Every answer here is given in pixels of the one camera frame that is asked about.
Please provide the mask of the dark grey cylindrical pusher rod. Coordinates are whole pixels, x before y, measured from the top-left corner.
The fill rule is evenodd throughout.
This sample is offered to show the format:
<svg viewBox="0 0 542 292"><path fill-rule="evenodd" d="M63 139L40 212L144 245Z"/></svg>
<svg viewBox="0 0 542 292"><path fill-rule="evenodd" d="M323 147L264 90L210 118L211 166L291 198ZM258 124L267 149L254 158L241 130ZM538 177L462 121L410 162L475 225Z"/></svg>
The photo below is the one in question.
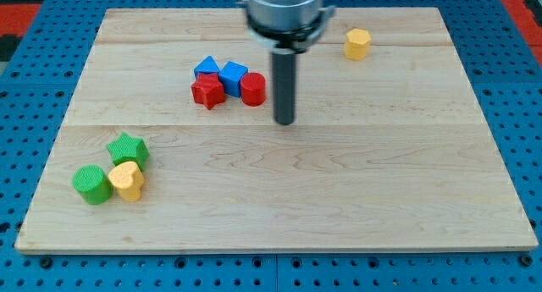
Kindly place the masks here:
<svg viewBox="0 0 542 292"><path fill-rule="evenodd" d="M290 125L296 111L296 55L271 54L274 121Z"/></svg>

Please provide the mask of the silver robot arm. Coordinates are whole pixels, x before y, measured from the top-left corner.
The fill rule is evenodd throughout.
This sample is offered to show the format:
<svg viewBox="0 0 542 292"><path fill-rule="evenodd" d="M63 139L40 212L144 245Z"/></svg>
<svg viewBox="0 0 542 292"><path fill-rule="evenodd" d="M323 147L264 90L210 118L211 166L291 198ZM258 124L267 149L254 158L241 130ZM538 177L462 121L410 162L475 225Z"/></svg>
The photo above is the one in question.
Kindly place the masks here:
<svg viewBox="0 0 542 292"><path fill-rule="evenodd" d="M323 35L335 6L324 0L236 0L244 9L249 33L270 51L274 121L296 118L297 56Z"/></svg>

